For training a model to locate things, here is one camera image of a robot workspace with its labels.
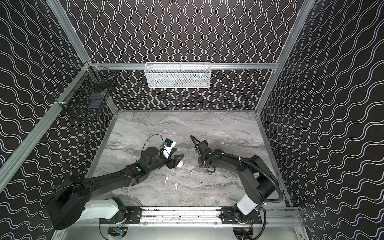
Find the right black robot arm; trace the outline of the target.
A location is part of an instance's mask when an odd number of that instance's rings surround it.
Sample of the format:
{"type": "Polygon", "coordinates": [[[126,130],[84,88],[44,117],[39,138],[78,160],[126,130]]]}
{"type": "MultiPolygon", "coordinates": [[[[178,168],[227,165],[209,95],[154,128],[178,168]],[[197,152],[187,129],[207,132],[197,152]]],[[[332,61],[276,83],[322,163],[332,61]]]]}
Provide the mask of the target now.
{"type": "Polygon", "coordinates": [[[206,140],[200,141],[193,135],[190,138],[199,154],[200,168],[210,173],[222,168],[239,176],[245,195],[234,206],[232,219],[235,221],[244,223],[253,211],[261,209],[265,203],[284,200],[277,178],[259,156],[245,158],[220,149],[212,150],[206,140]]]}

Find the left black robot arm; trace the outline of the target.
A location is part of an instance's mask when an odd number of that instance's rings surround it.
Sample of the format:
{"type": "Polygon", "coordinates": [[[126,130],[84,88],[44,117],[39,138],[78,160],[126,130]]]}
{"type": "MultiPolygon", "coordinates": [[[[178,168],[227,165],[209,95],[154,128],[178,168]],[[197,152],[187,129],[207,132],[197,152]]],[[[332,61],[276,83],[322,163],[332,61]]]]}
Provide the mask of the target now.
{"type": "Polygon", "coordinates": [[[164,150],[148,147],[141,152],[139,160],[117,172],[93,178],[71,176],[66,179],[45,204],[54,229],[63,230],[78,221],[90,200],[120,188],[137,185],[163,166],[176,168],[185,157],[172,156],[176,151],[171,150],[169,156],[165,157],[164,150]]]}

